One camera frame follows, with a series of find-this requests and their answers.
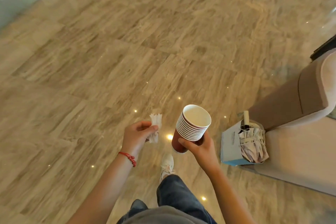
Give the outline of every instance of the red bracelet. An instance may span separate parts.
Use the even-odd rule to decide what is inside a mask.
[[[137,166],[137,163],[136,163],[136,161],[134,160],[135,158],[134,158],[132,155],[130,155],[130,154],[128,154],[128,153],[125,153],[125,152],[121,152],[121,151],[119,151],[118,154],[125,155],[125,156],[132,162],[133,167],[136,167],[136,166]]]

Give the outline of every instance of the person's left hand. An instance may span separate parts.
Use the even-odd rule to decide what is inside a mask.
[[[145,144],[146,138],[158,130],[158,126],[152,126],[150,121],[138,121],[125,128],[123,145],[121,152],[134,156],[137,160],[138,155]]]

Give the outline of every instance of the stack of paper cups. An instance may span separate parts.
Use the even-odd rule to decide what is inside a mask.
[[[211,124],[210,114],[200,106],[187,105],[176,123],[176,130],[172,140],[172,146],[175,151],[184,153],[187,151],[179,142],[179,138],[185,138],[188,141],[199,141],[204,132]]]

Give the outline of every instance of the box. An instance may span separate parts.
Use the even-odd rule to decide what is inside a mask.
[[[264,129],[258,122],[250,120],[250,123],[256,123],[260,128]],[[222,140],[220,146],[220,161],[230,166],[240,165],[255,165],[260,163],[251,163],[243,158],[240,150],[240,140],[238,133],[241,130],[241,125],[244,121],[241,120],[231,128],[222,133]]]

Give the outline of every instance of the white sneaker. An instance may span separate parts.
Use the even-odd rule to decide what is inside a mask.
[[[172,175],[175,173],[175,171],[173,170],[174,159],[171,154],[164,155],[164,157],[162,158],[161,167],[162,167],[162,171],[161,171],[160,182],[162,182],[163,177],[165,175]]]

